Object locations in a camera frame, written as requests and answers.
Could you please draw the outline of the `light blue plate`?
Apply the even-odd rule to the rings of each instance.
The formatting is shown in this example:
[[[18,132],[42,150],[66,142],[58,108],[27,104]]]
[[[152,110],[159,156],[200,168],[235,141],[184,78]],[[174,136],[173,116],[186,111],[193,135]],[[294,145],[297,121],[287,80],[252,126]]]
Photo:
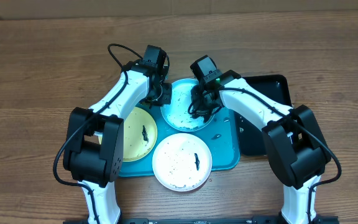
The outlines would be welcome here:
[[[171,103],[161,107],[164,120],[172,128],[183,132],[198,131],[214,119],[214,115],[205,120],[202,116],[193,118],[188,113],[188,107],[191,104],[191,89],[197,84],[198,81],[191,78],[177,80],[172,83]]]

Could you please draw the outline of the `white plate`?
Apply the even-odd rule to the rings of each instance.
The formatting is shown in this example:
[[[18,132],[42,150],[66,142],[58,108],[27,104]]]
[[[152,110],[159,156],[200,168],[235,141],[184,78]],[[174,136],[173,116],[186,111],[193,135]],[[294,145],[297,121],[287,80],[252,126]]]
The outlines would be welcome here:
[[[200,138],[187,133],[172,134],[155,148],[152,168],[166,188],[188,192],[202,186],[212,169],[209,147]]]

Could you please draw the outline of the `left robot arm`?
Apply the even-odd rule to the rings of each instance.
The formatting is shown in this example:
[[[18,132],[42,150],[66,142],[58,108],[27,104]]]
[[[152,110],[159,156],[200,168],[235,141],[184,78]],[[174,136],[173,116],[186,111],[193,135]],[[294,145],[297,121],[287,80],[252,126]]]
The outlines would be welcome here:
[[[129,62],[100,101],[71,112],[66,141],[56,155],[53,172],[62,160],[74,180],[71,185],[82,188],[89,211],[87,223],[121,222],[114,182],[124,160],[124,120],[140,102],[169,104],[168,70],[165,62]]]

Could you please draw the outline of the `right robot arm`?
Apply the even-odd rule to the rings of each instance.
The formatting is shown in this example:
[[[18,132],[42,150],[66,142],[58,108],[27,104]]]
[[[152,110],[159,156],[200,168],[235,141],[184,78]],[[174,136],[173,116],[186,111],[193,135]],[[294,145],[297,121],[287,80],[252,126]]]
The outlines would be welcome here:
[[[285,223],[319,222],[315,190],[324,184],[321,176],[334,157],[313,112],[305,105],[292,108],[271,100],[232,70],[192,71],[199,84],[191,92],[189,113],[206,116],[227,108],[258,128],[269,165],[283,184],[280,219]]]

